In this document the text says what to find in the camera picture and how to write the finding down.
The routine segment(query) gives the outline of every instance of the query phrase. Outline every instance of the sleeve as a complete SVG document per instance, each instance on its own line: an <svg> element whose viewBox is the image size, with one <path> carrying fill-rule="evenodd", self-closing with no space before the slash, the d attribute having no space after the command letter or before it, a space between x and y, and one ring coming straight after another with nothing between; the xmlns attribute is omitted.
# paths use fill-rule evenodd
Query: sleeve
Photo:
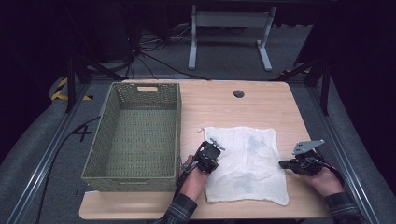
<svg viewBox="0 0 396 224"><path fill-rule="evenodd" d="M197 203L184 194L179 193L169 205L163 217L155 221L155 224L184 224L188 223Z"/></svg>
<svg viewBox="0 0 396 224"><path fill-rule="evenodd" d="M361 211L347 193L336 193L325 197L324 200L326 204L329 205L329 209L335 223L364 223Z"/></svg>

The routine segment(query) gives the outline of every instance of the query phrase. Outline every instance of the metal frame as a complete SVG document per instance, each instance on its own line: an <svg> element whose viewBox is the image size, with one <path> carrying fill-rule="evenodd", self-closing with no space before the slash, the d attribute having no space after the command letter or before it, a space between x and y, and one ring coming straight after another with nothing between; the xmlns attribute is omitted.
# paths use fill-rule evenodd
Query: metal frame
<svg viewBox="0 0 396 224"><path fill-rule="evenodd" d="M322 113L321 103L319 101L320 96L318 95L318 92L314 88L307 89L311 100L314 102L314 105L316 107L315 109L317 110L320 119L331 138L331 141L328 142L330 142L332 144L332 148L334 148L335 158L340 163L341 171L344 174L346 183L351 189L357 206L361 210L361 213L364 215L364 217L369 221L369 223L381 223L375 213L373 205L370 203L370 200L368 199L367 194L363 189L361 179L359 178L358 174L356 174L356 171L348 158L346 150L343 148L341 140L339 139L336 130L332 126L331 119L328 115Z"/></svg>
<svg viewBox="0 0 396 224"><path fill-rule="evenodd" d="M265 50L265 44L271 30L275 12L275 7L272 7L269 12L207 12L197 11L196 5L193 5L191 13L189 69L194 70L196 65L197 27L254 27L264 29L262 39L257 40L257 47L262 56L262 64L264 65L265 71L271 71L272 66L267 51Z"/></svg>
<svg viewBox="0 0 396 224"><path fill-rule="evenodd" d="M61 124L52 137L46 152L44 153L40 163L37 165L35 170L32 172L32 176L29 183L26 185L20 199L15 205L11 215L8 217L7 223L21 223L27 208L31 204L37 191L39 190L41 183L45 179L48 171L50 170L50 164L55 160L56 150L61 145L62 139L65 136L65 132L70 124L71 119L74 117L82 98L84 97L89 85L83 84L78 89L77 100L75 106L73 106L69 113L65 113L62 118Z"/></svg>

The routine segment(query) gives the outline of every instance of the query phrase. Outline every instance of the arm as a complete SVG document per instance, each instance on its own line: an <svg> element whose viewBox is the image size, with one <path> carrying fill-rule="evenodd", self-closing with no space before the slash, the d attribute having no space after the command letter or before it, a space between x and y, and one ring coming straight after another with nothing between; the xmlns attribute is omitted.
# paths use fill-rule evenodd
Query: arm
<svg viewBox="0 0 396 224"><path fill-rule="evenodd" d="M328 168L323 167L314 176L300 175L300 177L324 197L325 202L329 205L335 223L364 223L359 208L354 204L349 195L344 192L340 181Z"/></svg>
<svg viewBox="0 0 396 224"><path fill-rule="evenodd" d="M188 164L191 160L192 155L185 163ZM193 169L181 187L180 193L172 201L163 217L154 223L188 223L198 206L196 200L204 191L209 175L209 173L201 172L199 169Z"/></svg>

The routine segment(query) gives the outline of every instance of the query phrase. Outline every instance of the basket handle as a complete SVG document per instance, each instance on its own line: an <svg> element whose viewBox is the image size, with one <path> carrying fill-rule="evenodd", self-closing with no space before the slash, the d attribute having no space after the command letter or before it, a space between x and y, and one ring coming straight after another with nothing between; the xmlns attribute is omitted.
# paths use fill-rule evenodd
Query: basket handle
<svg viewBox="0 0 396 224"><path fill-rule="evenodd" d="M131 83L137 91L157 92L160 90L160 85L157 83Z"/></svg>
<svg viewBox="0 0 396 224"><path fill-rule="evenodd" d="M147 185L147 181L137 180L137 181L119 181L119 185Z"/></svg>

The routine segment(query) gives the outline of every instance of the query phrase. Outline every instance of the handheld controller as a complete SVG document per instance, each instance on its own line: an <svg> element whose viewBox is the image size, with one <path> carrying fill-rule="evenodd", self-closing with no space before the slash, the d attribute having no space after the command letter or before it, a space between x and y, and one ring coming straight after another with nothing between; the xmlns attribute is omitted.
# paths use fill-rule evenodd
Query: handheld controller
<svg viewBox="0 0 396 224"><path fill-rule="evenodd" d="M280 167L282 169L291 169L295 174L311 176L319 173L323 167L327 167L340 180L341 185L344 186L344 179L341 174L324 160L318 149L315 149L322 144L324 144L324 140L298 142L291 153L295 156L295 159L280 161Z"/></svg>
<svg viewBox="0 0 396 224"><path fill-rule="evenodd" d="M221 154L221 150L225 150L224 147L219 145L215 140L210 139L212 143L204 141L195 152L192 161L186 165L181 166L183 173L177 180L177 189L175 191L174 198L180 192L181 187L186 181L189 173L198 167L202 172L212 173L218 168L218 156Z"/></svg>

